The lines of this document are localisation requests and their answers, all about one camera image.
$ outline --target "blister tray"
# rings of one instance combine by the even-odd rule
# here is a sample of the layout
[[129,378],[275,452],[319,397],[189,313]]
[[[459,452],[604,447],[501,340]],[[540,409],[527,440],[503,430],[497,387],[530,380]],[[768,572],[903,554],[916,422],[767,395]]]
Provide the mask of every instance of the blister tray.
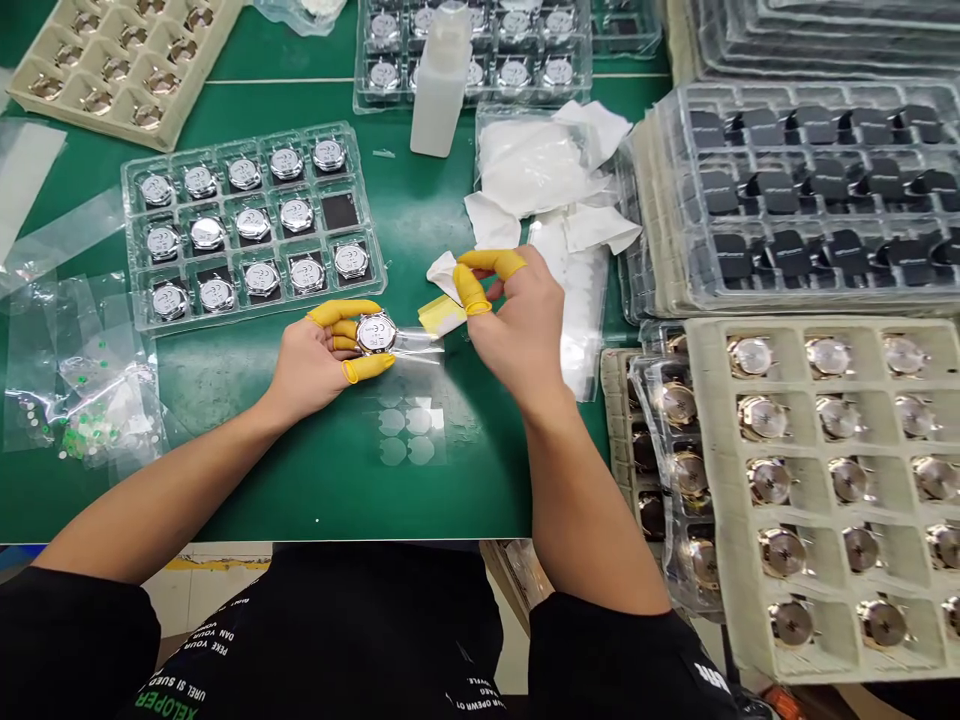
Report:
[[[354,110],[410,108],[437,0],[362,0],[357,18]],[[471,0],[473,57],[464,103],[586,101],[593,83],[587,0],[509,4]]]
[[[339,169],[325,172],[313,160],[314,148],[330,140],[342,148],[344,159]],[[300,173],[287,181],[280,180],[270,167],[273,153],[283,149],[294,150],[303,163]],[[255,164],[260,174],[259,185],[249,190],[238,190],[229,179],[231,164],[242,159]],[[210,197],[194,199],[184,186],[186,172],[197,167],[206,168],[212,176],[215,189]],[[387,272],[363,182],[360,150],[356,135],[347,123],[318,125],[167,157],[135,160],[123,166],[122,176],[127,261],[134,293],[134,317],[140,332],[166,335],[237,322],[318,305],[333,298],[379,294],[387,285]],[[168,205],[146,204],[141,184],[151,176],[164,178],[172,187]],[[311,206],[313,221],[294,233],[281,222],[280,208],[298,199]],[[238,216],[249,210],[259,211],[266,220],[265,235],[260,240],[243,238],[237,231]],[[191,238],[194,223],[204,218],[217,218],[226,231],[225,242],[212,251],[198,250]],[[155,260],[146,246],[148,233],[157,228],[169,228],[178,237],[179,250],[171,260]],[[368,256],[366,270],[359,276],[338,271],[334,265],[337,250],[346,247],[344,252],[349,253],[350,248],[356,246]],[[308,264],[315,272],[317,266],[323,268],[321,282],[307,289],[302,282],[299,287],[294,283],[291,271],[301,260],[312,261]],[[256,279],[246,274],[252,263],[272,265],[279,274],[279,287],[267,297],[248,291],[248,282]],[[210,312],[201,304],[200,284],[212,278],[232,287],[231,309]],[[164,320],[153,305],[154,289],[167,283],[177,285],[188,296],[184,314],[173,320]]]
[[[930,499],[912,470],[917,458],[960,460],[955,326],[914,318],[810,316],[690,320],[685,328],[717,518],[726,620],[738,665],[790,684],[960,675],[960,636],[943,607],[960,594],[960,573],[937,567],[926,537],[928,528],[939,524],[960,527],[960,504],[956,492],[945,495],[948,500]],[[735,376],[728,346],[756,337],[765,339],[774,364],[766,375]],[[885,349],[887,337],[916,343],[928,356],[923,368],[912,368],[914,376],[894,373],[889,362],[903,369],[900,363],[912,356]],[[807,343],[823,338],[844,344],[850,361],[846,372],[823,375],[811,369]],[[751,357],[752,363],[758,356]],[[738,404],[757,396],[789,408],[788,435],[768,433],[770,439],[763,440],[742,430]],[[925,437],[903,429],[916,431],[914,423],[923,414],[898,414],[898,398],[907,396],[922,399],[934,415],[936,427],[925,428]],[[847,439],[825,429],[816,409],[823,398],[854,403],[859,420],[843,433]],[[769,423],[776,416],[765,409],[756,421]],[[782,459],[794,482],[784,504],[755,504],[747,468],[770,458]],[[853,475],[839,472],[835,464],[844,459],[867,470],[859,476],[866,480],[847,482]],[[876,566],[863,560],[871,557],[863,551],[866,544],[848,547],[844,533],[849,528],[866,529],[878,542]],[[787,529],[800,538],[805,569],[785,577],[765,572],[759,533],[771,529]],[[860,572],[852,569],[854,558],[865,565]],[[906,623],[903,642],[883,650],[864,640],[857,612],[861,603],[877,601],[898,608]],[[815,631],[794,648],[774,638],[768,615],[770,606],[790,602],[807,609]]]
[[7,92],[25,110],[170,152],[242,8],[60,0]]

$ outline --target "beige plastic tray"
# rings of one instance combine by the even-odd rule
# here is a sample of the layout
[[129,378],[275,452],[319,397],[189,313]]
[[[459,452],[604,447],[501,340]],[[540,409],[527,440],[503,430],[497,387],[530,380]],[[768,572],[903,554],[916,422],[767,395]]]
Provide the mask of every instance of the beige plastic tray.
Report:
[[[25,110],[169,152],[242,8],[243,3],[234,0],[60,0],[7,92]],[[191,30],[192,12],[212,13],[212,20]],[[143,43],[124,44],[129,38],[125,31],[145,33]],[[178,40],[196,43],[192,59],[171,59],[171,45]],[[58,62],[61,53],[71,54],[63,50],[70,47],[80,48],[76,62]],[[129,64],[122,79],[105,76],[103,68],[111,58]],[[176,90],[151,92],[147,81],[155,70],[173,73]],[[32,89],[42,77],[61,84],[55,97],[44,99]],[[99,106],[94,106],[98,112],[85,109],[85,100],[95,93],[110,98],[109,108],[99,114]],[[138,125],[138,110],[153,117],[151,108],[162,113],[159,121]]]
[[[960,521],[960,504],[921,499],[910,461],[935,455],[960,461],[960,345],[948,321],[907,318],[810,316],[716,318],[685,323],[697,387],[704,460],[717,516],[724,607],[738,665],[792,684],[915,680],[960,676],[960,640],[948,626],[944,601],[960,594],[960,574],[936,569],[926,528]],[[882,346],[886,333],[903,334],[931,357],[916,378],[894,377]],[[761,336],[777,364],[767,377],[732,375],[731,338]],[[836,380],[815,380],[805,340],[832,336],[851,349],[851,370]],[[915,394],[930,401],[936,430],[929,440],[908,439],[894,398]],[[752,442],[740,432],[737,401],[772,396],[790,408],[790,437]],[[843,395],[857,403],[863,429],[850,441],[827,441],[814,409],[817,396]],[[755,507],[745,475],[752,458],[782,457],[798,481],[790,504]],[[844,505],[827,472],[832,458],[857,457],[872,470],[867,499]],[[850,570],[842,532],[870,523],[881,565],[861,575]],[[795,526],[811,571],[788,579],[763,572],[757,534]],[[889,650],[864,644],[857,605],[885,594],[905,615],[908,638]],[[799,649],[774,642],[767,608],[805,598],[816,634]]]

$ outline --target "stack of plastic trays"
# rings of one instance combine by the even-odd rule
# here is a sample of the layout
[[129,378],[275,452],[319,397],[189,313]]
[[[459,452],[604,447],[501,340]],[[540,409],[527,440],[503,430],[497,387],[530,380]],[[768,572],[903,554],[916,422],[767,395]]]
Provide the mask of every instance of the stack of plastic trays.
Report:
[[677,82],[953,77],[960,65],[955,2],[671,0],[668,13]]
[[956,313],[958,126],[936,81],[675,90],[632,138],[626,317]]
[[613,478],[660,562],[666,532],[660,478],[640,400],[627,378],[630,362],[642,356],[643,351],[638,348],[604,350],[600,357],[600,383],[607,410]]
[[684,329],[737,664],[791,685],[960,676],[956,327]]

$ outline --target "green workbench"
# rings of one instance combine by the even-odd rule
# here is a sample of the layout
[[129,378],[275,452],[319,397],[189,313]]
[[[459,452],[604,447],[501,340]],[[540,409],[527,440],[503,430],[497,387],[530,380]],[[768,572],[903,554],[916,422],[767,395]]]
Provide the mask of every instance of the green workbench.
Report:
[[[0,66],[14,67],[54,5],[14,2],[0,27]],[[177,149],[202,147],[279,130],[345,120],[356,129],[370,207],[389,285],[375,299],[401,326],[439,294],[424,272],[444,250],[459,254],[473,236],[463,207],[472,191],[473,114],[460,120],[446,160],[408,149],[409,113],[355,116],[352,74],[356,4],[327,38],[301,38],[246,8],[187,121]],[[593,97],[632,121],[670,89],[667,63],[598,61]],[[11,103],[7,116],[22,115]],[[120,165],[151,151],[49,121],[68,131],[22,234],[117,185]],[[373,155],[389,150],[395,158]],[[123,233],[58,270],[60,278],[125,270]],[[611,264],[605,336],[635,338],[620,312]],[[163,402],[199,434],[251,405],[267,387],[287,312],[158,341]],[[0,314],[0,381],[8,325]],[[515,537],[530,533],[526,447],[519,414],[469,344],[465,328],[445,339],[443,371],[430,376],[443,409],[443,462],[424,466],[380,460],[377,397],[411,391],[404,375],[348,390],[302,422],[267,454],[207,524],[198,540],[330,540]],[[422,392],[419,385],[414,392]],[[607,454],[603,398],[581,413]],[[107,471],[87,471],[56,450],[0,455],[0,543],[50,540],[109,487]],[[143,522],[150,522],[144,517]]]

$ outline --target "person's right hand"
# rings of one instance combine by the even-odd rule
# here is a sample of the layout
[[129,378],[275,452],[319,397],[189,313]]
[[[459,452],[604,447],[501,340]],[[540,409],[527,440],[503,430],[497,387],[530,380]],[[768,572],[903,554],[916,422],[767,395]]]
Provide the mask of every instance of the person's right hand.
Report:
[[[478,277],[492,274],[499,277],[484,293]],[[480,359],[522,411],[566,392],[560,370],[563,288],[535,248],[468,252],[458,259],[453,281]],[[491,302],[504,293],[507,301],[494,314]]]

